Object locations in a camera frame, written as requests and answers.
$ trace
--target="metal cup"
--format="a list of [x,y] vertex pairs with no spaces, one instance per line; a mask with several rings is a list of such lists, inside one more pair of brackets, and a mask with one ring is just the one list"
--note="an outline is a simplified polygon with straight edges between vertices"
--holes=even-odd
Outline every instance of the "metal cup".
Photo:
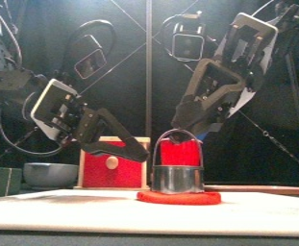
[[[170,133],[184,133],[196,141],[200,165],[156,165],[156,149],[161,139]],[[203,156],[200,143],[196,137],[185,130],[173,129],[165,132],[156,140],[152,154],[152,176],[150,176],[150,191],[157,191],[165,194],[177,193],[197,193],[203,192]]]

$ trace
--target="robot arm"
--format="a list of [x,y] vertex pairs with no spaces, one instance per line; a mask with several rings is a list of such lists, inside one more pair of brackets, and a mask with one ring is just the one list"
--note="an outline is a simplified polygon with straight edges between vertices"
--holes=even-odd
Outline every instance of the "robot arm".
[[[110,113],[105,109],[89,109],[78,93],[68,86],[90,77],[105,65],[105,56],[116,39],[112,24],[105,20],[93,20],[81,25],[68,40],[61,71],[54,79],[48,80],[21,67],[19,52],[13,58],[3,44],[1,23],[18,51],[15,39],[0,16],[0,108],[13,110],[11,116],[17,119],[33,121],[60,146],[74,139],[89,154],[106,153],[142,162],[149,154],[142,145]],[[113,37],[106,53],[93,36],[81,36],[96,25],[108,27]],[[105,129],[120,138],[122,147],[97,142]]]
[[277,43],[281,27],[283,31],[296,30],[296,24],[289,23],[297,9],[291,5],[271,23],[237,14],[213,57],[200,60],[196,65],[176,106],[173,128],[195,135],[219,131],[224,120],[260,88],[272,57],[277,55],[276,45],[280,48],[283,40],[293,38],[283,37]]

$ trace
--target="metal rod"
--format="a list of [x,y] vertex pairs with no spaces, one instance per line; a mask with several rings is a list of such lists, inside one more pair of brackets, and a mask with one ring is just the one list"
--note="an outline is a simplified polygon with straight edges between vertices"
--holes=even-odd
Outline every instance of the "metal rod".
[[152,86],[152,80],[150,80],[150,67],[152,67],[152,56],[150,56],[150,28],[152,28],[152,21],[150,21],[150,13],[152,13],[152,2],[150,0],[146,0],[146,112],[145,112],[145,136],[150,136],[150,86]]

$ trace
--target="white table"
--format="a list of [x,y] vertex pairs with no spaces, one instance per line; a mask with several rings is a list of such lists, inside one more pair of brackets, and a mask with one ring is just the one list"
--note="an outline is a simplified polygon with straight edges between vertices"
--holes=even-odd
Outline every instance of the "white table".
[[299,198],[220,192],[215,206],[136,200],[136,191],[53,190],[0,198],[0,231],[299,238]]

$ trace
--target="white bowl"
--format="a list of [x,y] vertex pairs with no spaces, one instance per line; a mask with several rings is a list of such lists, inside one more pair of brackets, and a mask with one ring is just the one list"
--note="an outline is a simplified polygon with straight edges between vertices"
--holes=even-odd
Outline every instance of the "white bowl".
[[62,163],[28,162],[22,167],[26,184],[37,189],[65,188],[74,184],[78,167]]

